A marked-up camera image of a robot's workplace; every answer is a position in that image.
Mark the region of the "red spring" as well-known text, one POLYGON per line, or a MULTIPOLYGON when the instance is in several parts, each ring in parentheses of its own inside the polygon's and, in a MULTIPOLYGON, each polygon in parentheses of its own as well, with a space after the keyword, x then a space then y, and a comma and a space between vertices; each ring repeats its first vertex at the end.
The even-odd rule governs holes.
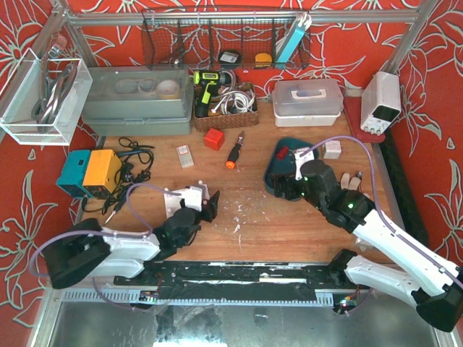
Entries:
POLYGON ((283 160, 289 153, 289 148, 287 146, 283 146, 276 154, 278 160, 283 160))

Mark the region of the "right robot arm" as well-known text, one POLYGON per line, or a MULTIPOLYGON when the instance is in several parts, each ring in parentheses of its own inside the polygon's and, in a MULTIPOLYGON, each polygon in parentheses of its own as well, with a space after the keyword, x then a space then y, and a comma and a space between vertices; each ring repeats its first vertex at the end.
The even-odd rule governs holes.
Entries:
POLYGON ((379 265, 343 249, 330 263, 336 283, 348 280, 377 289, 413 307, 432 327, 447 333, 455 328, 462 316, 460 266, 400 229, 364 194, 341 188, 333 169, 321 160, 270 177, 276 197, 304 199, 331 225, 366 241, 398 265, 379 265))

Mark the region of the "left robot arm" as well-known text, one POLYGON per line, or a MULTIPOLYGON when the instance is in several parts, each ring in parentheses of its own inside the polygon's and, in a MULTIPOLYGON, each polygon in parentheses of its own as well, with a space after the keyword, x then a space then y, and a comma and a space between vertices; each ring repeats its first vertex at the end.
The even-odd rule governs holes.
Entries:
POLYGON ((203 200, 201 210, 181 204, 149 234, 114 231, 88 218, 43 245, 51 285, 65 289, 88 277, 134 278, 150 261, 162 261, 195 240, 201 223, 212 222, 220 192, 203 200))

